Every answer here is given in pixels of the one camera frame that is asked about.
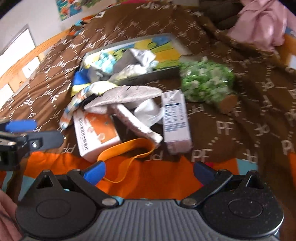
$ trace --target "orange box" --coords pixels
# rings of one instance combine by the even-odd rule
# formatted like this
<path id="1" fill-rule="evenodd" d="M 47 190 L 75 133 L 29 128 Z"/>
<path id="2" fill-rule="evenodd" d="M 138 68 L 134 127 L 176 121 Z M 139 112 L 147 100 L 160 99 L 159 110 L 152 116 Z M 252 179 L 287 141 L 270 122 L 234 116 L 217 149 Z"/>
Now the orange box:
<path id="1" fill-rule="evenodd" d="M 109 115 L 87 113 L 78 109 L 74 112 L 73 121 L 79 153 L 91 163 L 97 161 L 102 151 L 121 143 Z"/>

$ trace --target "white box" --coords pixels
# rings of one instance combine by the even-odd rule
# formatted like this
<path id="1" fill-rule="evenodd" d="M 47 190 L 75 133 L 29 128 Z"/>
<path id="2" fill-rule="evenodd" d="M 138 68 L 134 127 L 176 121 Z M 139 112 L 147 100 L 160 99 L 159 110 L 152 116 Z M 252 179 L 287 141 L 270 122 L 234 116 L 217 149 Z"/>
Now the white box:
<path id="1" fill-rule="evenodd" d="M 74 112 L 73 121 L 79 153 L 89 162 L 96 162 L 102 151 L 121 143 L 109 115 L 87 113 L 78 109 Z"/>
<path id="2" fill-rule="evenodd" d="M 161 96 L 165 109 L 163 117 L 164 142 L 170 154 L 187 153 L 192 148 L 184 94 L 181 90 L 164 92 Z"/>

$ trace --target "black round knob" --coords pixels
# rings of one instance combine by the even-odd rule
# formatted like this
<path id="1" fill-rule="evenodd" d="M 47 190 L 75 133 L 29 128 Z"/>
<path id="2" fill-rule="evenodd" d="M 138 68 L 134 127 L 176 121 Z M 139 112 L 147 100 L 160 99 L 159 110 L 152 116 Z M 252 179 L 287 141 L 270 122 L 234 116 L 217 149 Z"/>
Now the black round knob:
<path id="1" fill-rule="evenodd" d="M 265 189 L 243 188 L 220 192 L 206 200 L 205 221 L 215 231 L 236 239 L 275 234 L 284 215 L 276 198 Z"/>
<path id="2" fill-rule="evenodd" d="M 262 206 L 250 199 L 236 199 L 228 204 L 229 210 L 242 218 L 255 218 L 258 217 L 262 211 Z"/>
<path id="3" fill-rule="evenodd" d="M 85 230 L 95 215 L 96 206 L 87 196 L 44 188 L 22 200 L 16 220 L 24 233 L 38 240 L 60 240 Z"/>
<path id="4" fill-rule="evenodd" d="M 69 202 L 63 199 L 50 199 L 41 202 L 36 210 L 44 218 L 57 219 L 67 215 L 71 210 L 71 206 Z"/>

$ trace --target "poster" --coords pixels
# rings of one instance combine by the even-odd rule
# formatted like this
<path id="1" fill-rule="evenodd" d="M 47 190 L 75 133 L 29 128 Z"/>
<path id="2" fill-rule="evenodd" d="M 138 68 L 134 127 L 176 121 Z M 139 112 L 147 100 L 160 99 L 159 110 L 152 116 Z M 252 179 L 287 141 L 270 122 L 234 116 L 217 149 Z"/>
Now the poster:
<path id="1" fill-rule="evenodd" d="M 56 0 L 61 21 L 82 11 L 79 0 Z"/>

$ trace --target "brown bedspread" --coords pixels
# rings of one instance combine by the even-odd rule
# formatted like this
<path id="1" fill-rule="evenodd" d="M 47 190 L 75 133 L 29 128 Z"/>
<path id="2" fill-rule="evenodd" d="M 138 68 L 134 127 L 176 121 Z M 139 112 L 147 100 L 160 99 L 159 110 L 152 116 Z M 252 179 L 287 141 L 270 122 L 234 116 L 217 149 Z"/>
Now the brown bedspread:
<path id="1" fill-rule="evenodd" d="M 103 11 L 78 36 L 67 37 L 53 47 L 35 78 L 4 105 L 1 116 L 34 118 L 38 121 L 37 131 L 60 130 L 59 119 L 71 100 L 71 79 L 85 53 L 110 43 L 158 33 L 173 33 L 193 53 L 233 68 L 239 102 L 229 116 L 206 104 L 187 103 L 194 144 L 187 158 L 222 162 L 236 157 L 257 162 L 262 176 L 285 206 L 289 222 L 282 235 L 285 240 L 292 240 L 296 191 L 287 154 L 294 152 L 296 139 L 295 70 L 281 66 L 273 55 L 229 39 L 193 8 L 148 3 Z M 168 91 L 179 88 L 180 80 L 151 85 Z M 122 132 L 125 139 L 132 138 L 130 132 Z M 79 155 L 74 127 L 62 133 L 66 137 L 63 146 L 51 152 Z M 174 157 L 166 155 L 164 159 Z"/>

